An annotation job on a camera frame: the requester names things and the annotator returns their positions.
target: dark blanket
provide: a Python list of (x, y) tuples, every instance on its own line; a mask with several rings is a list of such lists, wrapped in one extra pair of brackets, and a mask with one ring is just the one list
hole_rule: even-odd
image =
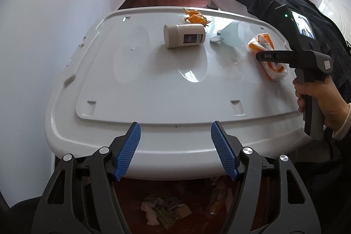
[[(308, 16), (321, 52), (334, 64), (333, 81), (346, 102), (351, 102), (351, 53), (342, 33), (309, 0), (236, 0), (246, 6), (248, 13), (277, 29), (274, 10), (283, 4)], [(331, 140), (327, 128), (325, 139)], [(351, 233), (351, 138), (350, 132), (337, 146), (342, 159), (337, 162), (298, 163), (296, 165), (313, 199), (324, 233)]]

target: trash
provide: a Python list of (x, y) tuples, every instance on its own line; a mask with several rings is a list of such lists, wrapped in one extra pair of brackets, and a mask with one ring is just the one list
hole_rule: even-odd
[(152, 202), (149, 202), (149, 201), (143, 201), (141, 203), (140, 209), (142, 211), (146, 212), (145, 216), (146, 216), (148, 225), (160, 225), (157, 221), (157, 214), (152, 209), (152, 207), (154, 207), (154, 206), (155, 206), (155, 204), (153, 204)]
[(215, 177), (210, 177), (210, 181), (212, 182), (212, 186), (218, 185), (218, 183), (221, 181), (222, 177), (220, 176), (215, 176)]
[(232, 189), (228, 188), (228, 195), (227, 195), (227, 198), (225, 199), (225, 202), (224, 202), (225, 210), (227, 211), (227, 214), (229, 213), (229, 210), (232, 206), (233, 200), (234, 200), (234, 197), (233, 197)]
[(192, 213), (190, 208), (175, 196), (162, 199), (153, 194), (143, 199), (141, 210), (146, 212), (148, 225), (159, 225), (159, 220), (167, 230), (174, 225), (176, 220)]
[[(260, 51), (273, 51), (274, 45), (267, 33), (256, 35), (248, 44), (250, 53), (256, 56)], [(260, 62), (270, 80), (282, 80), (287, 76), (287, 66), (281, 63)]]
[(172, 209), (174, 207), (180, 207), (185, 205), (180, 199), (178, 199), (175, 196), (171, 196), (167, 199), (165, 199), (166, 203), (167, 203), (167, 207), (168, 209)]
[(215, 180), (212, 184), (214, 183), (216, 183), (216, 188), (211, 193), (210, 204), (205, 212), (208, 218), (213, 218), (213, 216), (219, 212), (224, 206), (225, 200), (228, 196), (228, 188), (222, 178), (219, 181)]
[(182, 219), (192, 214), (192, 212), (186, 204), (183, 204), (180, 207), (175, 207), (174, 214), (176, 215), (177, 219)]
[(163, 226), (168, 230), (177, 220), (176, 215), (171, 209), (165, 207), (166, 202), (163, 199), (160, 199), (159, 203), (152, 208), (156, 214), (157, 219), (161, 221)]

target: plastic bag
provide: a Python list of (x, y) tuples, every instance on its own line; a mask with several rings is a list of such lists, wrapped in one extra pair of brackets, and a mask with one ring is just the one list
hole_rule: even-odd
[[(273, 51), (274, 45), (267, 33), (256, 35), (248, 44), (250, 53), (256, 56), (260, 51)], [(287, 66), (281, 63), (260, 62), (270, 80), (282, 80), (287, 76)]]

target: black handle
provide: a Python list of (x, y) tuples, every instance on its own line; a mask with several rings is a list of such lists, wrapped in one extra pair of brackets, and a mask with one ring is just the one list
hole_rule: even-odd
[[(300, 84), (305, 82), (323, 81), (324, 75), (309, 73), (300, 69), (295, 69), (297, 80)], [(321, 141), (323, 140), (324, 115), (318, 105), (317, 99), (309, 95), (305, 95), (305, 133), (311, 138)]]

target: white plastic box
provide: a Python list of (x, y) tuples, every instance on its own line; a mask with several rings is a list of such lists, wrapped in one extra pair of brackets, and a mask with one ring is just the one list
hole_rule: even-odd
[[(175, 49), (166, 48), (163, 27), (184, 23), (181, 7), (119, 10), (95, 22), (51, 94), (45, 132), (55, 155), (91, 155), (136, 121), (141, 140), (127, 177), (179, 180), (224, 174), (210, 135), (215, 120), (269, 157), (310, 141), (294, 71), (269, 81), (247, 48), (263, 32), (276, 49), (288, 49), (286, 39), (260, 20), (201, 12), (211, 21), (205, 43)], [(209, 42), (232, 21), (239, 22), (236, 61)]]

